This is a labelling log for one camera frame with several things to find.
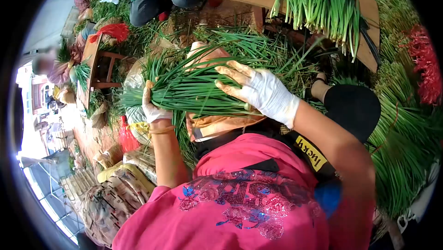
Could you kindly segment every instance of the foot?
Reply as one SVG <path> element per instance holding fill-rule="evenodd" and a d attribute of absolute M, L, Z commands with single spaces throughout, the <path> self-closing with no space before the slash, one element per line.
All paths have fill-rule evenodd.
<path fill-rule="evenodd" d="M 328 86 L 326 84 L 326 74 L 324 73 L 318 73 L 317 78 L 320 78 L 322 80 L 317 80 L 312 84 L 311 87 L 311 94 L 314 98 L 319 99 L 322 103 L 324 103 L 326 92 L 328 91 L 331 86 Z"/>

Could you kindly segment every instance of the pink shirt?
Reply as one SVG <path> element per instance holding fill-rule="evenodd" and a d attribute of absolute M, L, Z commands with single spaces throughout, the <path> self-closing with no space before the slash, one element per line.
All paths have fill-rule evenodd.
<path fill-rule="evenodd" d="M 59 63 L 54 61 L 54 66 L 50 73 L 46 75 L 48 81 L 55 84 L 60 85 L 69 80 L 69 71 L 68 63 Z"/>
<path fill-rule="evenodd" d="M 242 169 L 270 158 L 278 174 Z M 314 200 L 317 181 L 285 144 L 243 134 L 205 155 L 193 179 L 156 187 L 113 249 L 329 248 L 326 216 Z"/>

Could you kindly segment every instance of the plastic glove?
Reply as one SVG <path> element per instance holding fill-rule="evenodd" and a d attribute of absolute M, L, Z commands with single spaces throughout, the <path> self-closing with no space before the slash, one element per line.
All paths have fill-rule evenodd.
<path fill-rule="evenodd" d="M 228 61 L 225 66 L 217 66 L 220 74 L 225 74 L 241 84 L 241 89 L 215 81 L 215 85 L 226 94 L 251 104 L 263 115 L 285 124 L 289 129 L 294 127 L 300 99 L 290 93 L 284 84 L 269 70 L 254 70 L 236 61 Z"/>
<path fill-rule="evenodd" d="M 152 123 L 154 120 L 166 118 L 172 119 L 172 112 L 169 110 L 159 109 L 151 103 L 151 88 L 154 86 L 152 81 L 146 81 L 146 87 L 143 90 L 142 109 L 146 115 L 146 122 Z"/>

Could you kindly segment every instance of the white gloved hand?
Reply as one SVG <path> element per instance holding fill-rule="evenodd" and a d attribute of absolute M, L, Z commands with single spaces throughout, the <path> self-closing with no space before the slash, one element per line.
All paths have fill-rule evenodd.
<path fill-rule="evenodd" d="M 215 81 L 215 85 L 226 94 L 251 104 L 263 115 L 285 124 L 289 129 L 294 128 L 300 99 L 290 93 L 284 84 L 269 70 L 254 70 L 236 61 L 228 61 L 228 66 L 217 66 L 220 74 L 225 74 L 241 84 L 241 89 L 224 85 Z"/>
<path fill-rule="evenodd" d="M 143 90 L 142 109 L 146 115 L 146 122 L 152 123 L 154 120 L 166 118 L 172 119 L 172 112 L 170 110 L 159 109 L 151 103 L 151 88 L 154 86 L 152 81 L 146 81 L 146 86 Z"/>

